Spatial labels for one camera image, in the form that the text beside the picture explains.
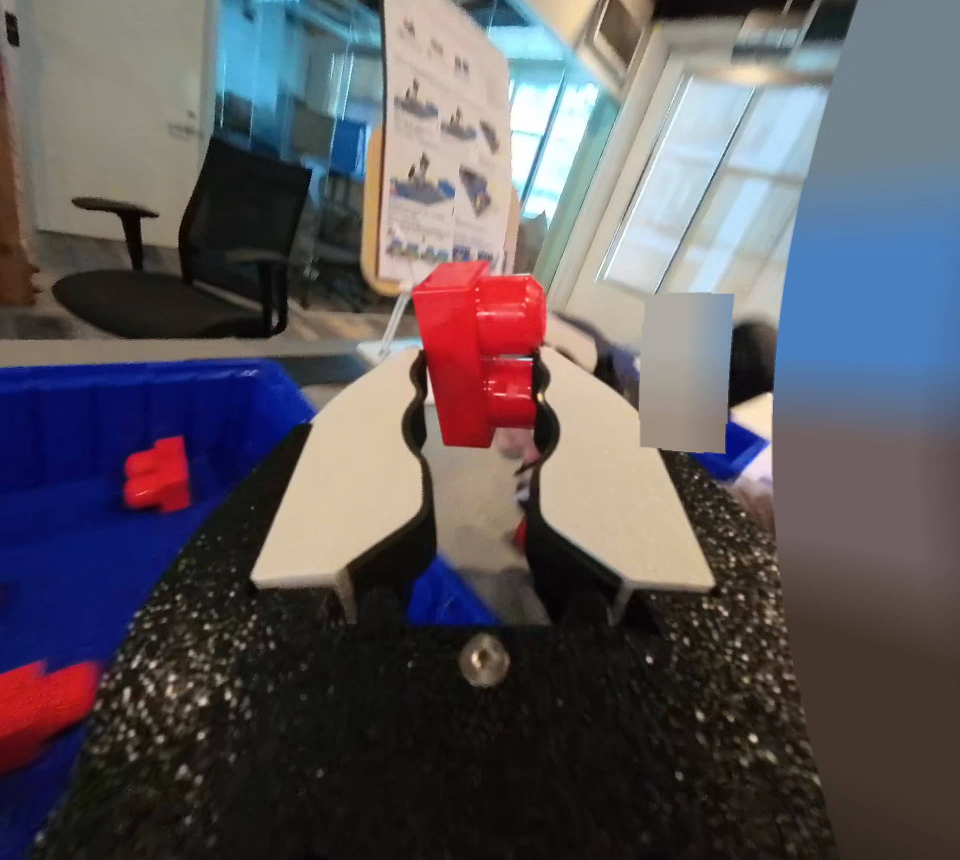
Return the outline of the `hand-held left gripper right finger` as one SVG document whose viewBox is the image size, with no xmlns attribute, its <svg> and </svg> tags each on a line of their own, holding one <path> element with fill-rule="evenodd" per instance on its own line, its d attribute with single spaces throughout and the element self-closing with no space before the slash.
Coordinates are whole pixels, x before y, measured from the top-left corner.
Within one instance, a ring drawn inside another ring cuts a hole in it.
<svg viewBox="0 0 960 860">
<path fill-rule="evenodd" d="M 616 622 L 635 594 L 711 593 L 714 573 L 628 400 L 551 347 L 533 378 L 525 556 L 550 621 Z"/>
</svg>

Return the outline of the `pile of coloured blocks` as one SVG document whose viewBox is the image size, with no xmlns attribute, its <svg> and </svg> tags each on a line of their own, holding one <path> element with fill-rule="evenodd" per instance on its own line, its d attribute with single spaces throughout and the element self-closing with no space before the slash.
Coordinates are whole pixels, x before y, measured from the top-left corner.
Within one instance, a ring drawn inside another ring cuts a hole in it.
<svg viewBox="0 0 960 860">
<path fill-rule="evenodd" d="M 130 455 L 124 477 L 128 508 L 169 514 L 191 504 L 186 446 L 180 436 L 160 439 L 150 450 Z M 54 737 L 90 713 L 100 675 L 95 661 L 53 672 L 44 661 L 36 661 L 1 675 L 2 774 L 28 765 Z"/>
</svg>

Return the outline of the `blue plastic bin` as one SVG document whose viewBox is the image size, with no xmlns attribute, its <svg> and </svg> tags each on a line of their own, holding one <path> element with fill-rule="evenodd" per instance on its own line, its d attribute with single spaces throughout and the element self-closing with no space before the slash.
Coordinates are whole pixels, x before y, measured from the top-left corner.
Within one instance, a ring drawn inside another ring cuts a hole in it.
<svg viewBox="0 0 960 860">
<path fill-rule="evenodd" d="M 2 779 L 2 858 L 505 858 L 464 626 L 347 624 L 249 575 L 309 404 L 266 362 L 16 368 L 2 399 L 2 671 L 102 668 L 99 705 Z M 180 436 L 191 504 L 123 501 Z"/>
</svg>

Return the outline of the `red two-stud block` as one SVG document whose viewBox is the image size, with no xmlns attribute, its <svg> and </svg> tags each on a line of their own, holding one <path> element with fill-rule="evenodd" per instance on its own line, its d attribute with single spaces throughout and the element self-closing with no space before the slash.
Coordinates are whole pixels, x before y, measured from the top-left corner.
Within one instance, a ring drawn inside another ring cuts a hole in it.
<svg viewBox="0 0 960 860">
<path fill-rule="evenodd" d="M 442 442 L 486 449 L 498 430 L 531 430 L 534 356 L 547 319 L 539 282 L 492 274 L 485 261 L 450 262 L 412 299 Z"/>
</svg>

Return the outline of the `small background blue bin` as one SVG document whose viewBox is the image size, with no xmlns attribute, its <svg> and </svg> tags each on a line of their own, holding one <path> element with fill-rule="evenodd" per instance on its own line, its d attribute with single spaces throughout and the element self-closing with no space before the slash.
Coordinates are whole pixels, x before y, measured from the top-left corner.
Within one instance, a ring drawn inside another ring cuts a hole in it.
<svg viewBox="0 0 960 860">
<path fill-rule="evenodd" d="M 772 442 L 729 418 L 726 422 L 725 452 L 690 453 L 703 470 L 716 482 L 736 482 L 752 462 L 772 445 Z"/>
</svg>

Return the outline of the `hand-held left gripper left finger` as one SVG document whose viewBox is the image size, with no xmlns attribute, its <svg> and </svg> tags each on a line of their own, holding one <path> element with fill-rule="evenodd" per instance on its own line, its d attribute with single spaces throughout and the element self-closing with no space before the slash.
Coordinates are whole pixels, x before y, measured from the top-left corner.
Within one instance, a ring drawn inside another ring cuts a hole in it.
<svg viewBox="0 0 960 860">
<path fill-rule="evenodd" d="M 312 419 L 249 580 L 321 589 L 356 621 L 372 594 L 406 611 L 437 554 L 426 443 L 426 356 L 406 347 Z"/>
</svg>

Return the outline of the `black office chair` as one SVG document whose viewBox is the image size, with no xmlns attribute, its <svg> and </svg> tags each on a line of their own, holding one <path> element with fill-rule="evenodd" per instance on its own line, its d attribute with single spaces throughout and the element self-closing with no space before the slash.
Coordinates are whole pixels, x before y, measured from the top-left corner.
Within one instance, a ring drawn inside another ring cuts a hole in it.
<svg viewBox="0 0 960 860">
<path fill-rule="evenodd" d="M 76 197 L 113 214 L 130 269 L 96 269 L 54 282 L 81 321 L 133 340 L 269 339 L 289 322 L 293 247 L 311 171 L 212 138 L 177 235 L 178 274 L 147 271 L 141 224 L 159 214 L 126 201 Z"/>
</svg>

